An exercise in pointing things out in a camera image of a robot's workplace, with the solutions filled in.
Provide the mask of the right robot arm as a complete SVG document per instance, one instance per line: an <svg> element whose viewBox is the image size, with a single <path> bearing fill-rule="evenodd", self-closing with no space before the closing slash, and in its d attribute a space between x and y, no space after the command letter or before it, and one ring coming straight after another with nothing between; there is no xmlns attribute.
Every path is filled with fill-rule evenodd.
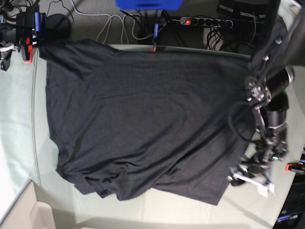
<svg viewBox="0 0 305 229"><path fill-rule="evenodd" d="M20 52L19 45L7 41L7 32L16 29L15 24L7 23L3 16L0 17L0 69L7 71L13 51Z"/></svg>

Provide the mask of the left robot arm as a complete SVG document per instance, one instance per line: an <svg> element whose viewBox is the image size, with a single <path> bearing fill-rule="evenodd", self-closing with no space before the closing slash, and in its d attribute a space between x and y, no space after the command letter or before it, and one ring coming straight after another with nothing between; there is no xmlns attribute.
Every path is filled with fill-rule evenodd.
<svg viewBox="0 0 305 229"><path fill-rule="evenodd" d="M276 21L275 13L270 13L269 33L250 62L245 98L236 103L252 109L259 137L244 137L234 126L233 113L228 115L233 133L244 142L255 145L251 157L241 158L239 164L231 168L229 181L233 186L251 183L265 197L275 190L271 181L274 161L282 160L288 152L286 88L295 80L294 66L305 63L304 1L276 0L274 4L280 8L280 19Z"/></svg>

